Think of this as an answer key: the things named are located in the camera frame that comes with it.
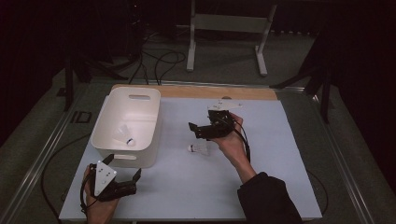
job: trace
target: metal frame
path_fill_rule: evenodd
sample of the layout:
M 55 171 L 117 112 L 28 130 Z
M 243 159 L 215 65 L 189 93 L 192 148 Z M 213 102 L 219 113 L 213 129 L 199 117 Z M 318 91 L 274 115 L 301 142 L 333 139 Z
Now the metal frame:
M 276 5 L 272 5 L 267 18 L 196 14 L 195 0 L 191 0 L 190 47 L 187 58 L 187 71 L 192 72 L 194 70 L 196 48 L 195 29 L 236 31 L 262 34 L 262 41 L 259 46 L 255 47 L 255 52 L 260 75 L 266 77 L 268 72 L 262 51 L 270 32 L 275 12 Z

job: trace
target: black jacket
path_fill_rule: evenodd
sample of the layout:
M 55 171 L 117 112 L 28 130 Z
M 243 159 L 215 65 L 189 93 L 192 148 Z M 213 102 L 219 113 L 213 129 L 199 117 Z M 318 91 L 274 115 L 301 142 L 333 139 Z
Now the black jacket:
M 286 190 L 285 182 L 259 173 L 238 190 L 248 223 L 303 223 Z

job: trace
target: human hand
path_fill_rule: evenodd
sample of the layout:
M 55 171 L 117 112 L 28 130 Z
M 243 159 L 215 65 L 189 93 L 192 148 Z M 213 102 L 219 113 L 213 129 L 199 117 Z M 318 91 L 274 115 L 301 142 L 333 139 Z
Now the human hand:
M 235 120 L 235 129 L 241 133 L 244 120 L 233 113 L 230 113 L 230 115 Z M 235 167 L 242 183 L 246 183 L 251 177 L 256 175 L 256 172 L 248 161 L 244 142 L 239 134 L 236 132 L 231 132 L 225 137 L 214 138 L 211 140 L 219 145 L 219 149 Z
M 84 178 L 90 173 L 90 166 L 84 173 Z M 89 224 L 105 224 L 110 222 L 113 218 L 114 211 L 117 208 L 120 199 L 115 199 L 110 202 L 99 202 L 91 196 L 90 181 L 84 186 L 84 190 L 87 194 L 85 201 L 88 206 L 87 208 L 87 221 Z

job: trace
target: dark background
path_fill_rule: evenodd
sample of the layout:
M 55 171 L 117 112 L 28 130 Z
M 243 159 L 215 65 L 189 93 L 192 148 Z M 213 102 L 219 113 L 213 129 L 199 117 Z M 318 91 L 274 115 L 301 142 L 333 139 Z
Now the dark background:
M 141 41 L 136 32 L 144 32 L 147 24 L 176 38 L 176 24 L 190 22 L 190 1 L 130 1 L 139 4 L 132 17 L 125 2 L 0 2 L 0 145 L 51 87 L 52 77 L 64 68 L 68 49 L 111 61 L 112 56 L 135 53 L 135 42 L 127 43 L 128 36 Z M 197 1 L 197 12 L 260 16 L 268 9 L 262 1 L 214 2 Z M 277 34 L 317 35 L 304 67 L 320 65 L 332 72 L 332 84 L 339 88 L 394 191 L 395 15 L 395 3 L 390 0 L 292 1 L 279 4 L 272 26 Z M 134 16 L 139 16 L 140 26 L 126 29 Z

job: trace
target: wrist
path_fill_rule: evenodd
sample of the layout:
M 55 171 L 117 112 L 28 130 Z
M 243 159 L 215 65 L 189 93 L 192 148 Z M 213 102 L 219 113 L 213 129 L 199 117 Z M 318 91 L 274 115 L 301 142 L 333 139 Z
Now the wrist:
M 245 184 L 256 175 L 256 171 L 253 169 L 248 159 L 238 162 L 234 167 L 239 174 L 242 184 Z

